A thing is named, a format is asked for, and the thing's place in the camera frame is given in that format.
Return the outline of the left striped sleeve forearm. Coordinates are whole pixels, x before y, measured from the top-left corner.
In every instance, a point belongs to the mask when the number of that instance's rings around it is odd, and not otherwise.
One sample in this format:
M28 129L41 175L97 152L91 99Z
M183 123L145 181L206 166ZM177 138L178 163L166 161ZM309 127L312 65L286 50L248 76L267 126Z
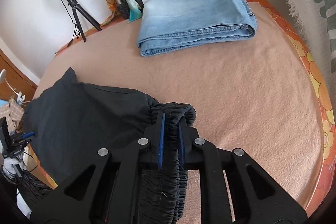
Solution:
M30 223L17 206L17 191L33 210L53 189L26 170L21 178L11 178L5 174L1 165L1 221Z

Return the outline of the left gloved hand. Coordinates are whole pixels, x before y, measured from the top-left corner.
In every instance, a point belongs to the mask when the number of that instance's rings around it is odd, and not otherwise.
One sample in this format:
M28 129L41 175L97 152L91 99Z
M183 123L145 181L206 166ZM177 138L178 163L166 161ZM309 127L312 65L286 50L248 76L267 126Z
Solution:
M24 168L25 168L25 163L22 158L7 157L4 160L4 163L2 166L2 172L5 174L5 177L7 177L9 180L15 181L16 178L22 177Z

